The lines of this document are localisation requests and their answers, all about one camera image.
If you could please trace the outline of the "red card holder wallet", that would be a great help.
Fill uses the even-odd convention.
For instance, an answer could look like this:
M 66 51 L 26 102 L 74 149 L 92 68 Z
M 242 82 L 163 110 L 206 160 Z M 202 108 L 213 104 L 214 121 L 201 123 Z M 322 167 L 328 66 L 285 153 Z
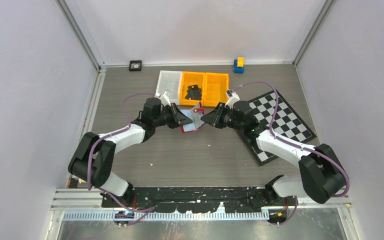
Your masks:
M 192 123 L 180 127 L 182 133 L 196 132 L 205 124 L 205 122 L 201 120 L 201 117 L 205 114 L 201 102 L 190 109 L 181 109 L 180 112 L 192 120 Z

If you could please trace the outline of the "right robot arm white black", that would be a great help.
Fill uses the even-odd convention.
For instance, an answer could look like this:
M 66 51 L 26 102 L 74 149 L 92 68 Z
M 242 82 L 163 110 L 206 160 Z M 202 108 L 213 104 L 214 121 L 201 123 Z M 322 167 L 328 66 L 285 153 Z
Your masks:
M 220 102 L 201 120 L 218 129 L 232 128 L 246 144 L 274 154 L 298 168 L 298 175 L 279 175 L 265 185 L 265 198 L 271 205 L 279 205 L 289 196 L 307 196 L 324 204 L 349 190 L 349 177 L 330 146 L 304 144 L 275 133 L 258 121 L 247 101 L 239 100 L 233 106 Z

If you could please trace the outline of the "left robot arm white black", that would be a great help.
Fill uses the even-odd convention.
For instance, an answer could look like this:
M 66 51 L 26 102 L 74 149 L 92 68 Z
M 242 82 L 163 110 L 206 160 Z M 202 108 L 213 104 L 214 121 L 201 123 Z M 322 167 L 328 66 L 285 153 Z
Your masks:
M 175 129 L 192 122 L 175 103 L 150 97 L 137 118 L 126 127 L 103 134 L 85 133 L 68 164 L 68 172 L 86 181 L 88 188 L 99 188 L 113 195 L 121 207 L 128 207 L 134 199 L 133 185 L 112 172 L 114 156 L 149 140 L 157 127 Z

